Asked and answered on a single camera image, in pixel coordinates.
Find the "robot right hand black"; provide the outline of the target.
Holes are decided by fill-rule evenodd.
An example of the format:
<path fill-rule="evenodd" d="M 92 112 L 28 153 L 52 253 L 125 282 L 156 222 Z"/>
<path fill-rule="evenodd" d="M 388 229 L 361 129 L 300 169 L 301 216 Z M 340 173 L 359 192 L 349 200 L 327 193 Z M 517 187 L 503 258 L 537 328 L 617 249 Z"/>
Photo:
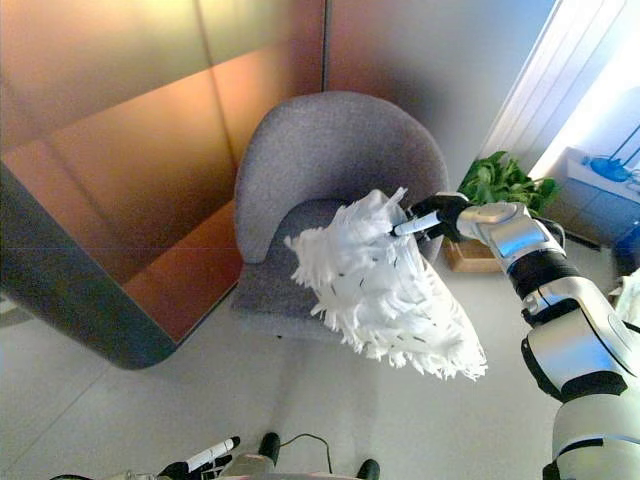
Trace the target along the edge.
<path fill-rule="evenodd" d="M 417 242 L 444 236 L 453 242 L 466 237 L 457 228 L 460 214 L 471 207 L 467 197 L 459 192 L 439 192 L 411 205 L 406 211 L 407 219 L 392 227 L 395 237 L 413 235 Z"/>

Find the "robot left hand black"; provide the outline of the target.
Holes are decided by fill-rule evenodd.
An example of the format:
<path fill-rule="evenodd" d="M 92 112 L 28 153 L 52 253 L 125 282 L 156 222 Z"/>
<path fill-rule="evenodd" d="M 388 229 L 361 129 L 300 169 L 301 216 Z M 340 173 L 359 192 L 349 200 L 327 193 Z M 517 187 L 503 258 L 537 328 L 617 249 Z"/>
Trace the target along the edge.
<path fill-rule="evenodd" d="M 231 452 L 240 442 L 239 436 L 230 437 L 195 454 L 186 461 L 171 463 L 158 474 L 158 477 L 168 479 L 214 478 L 218 469 L 231 462 Z"/>

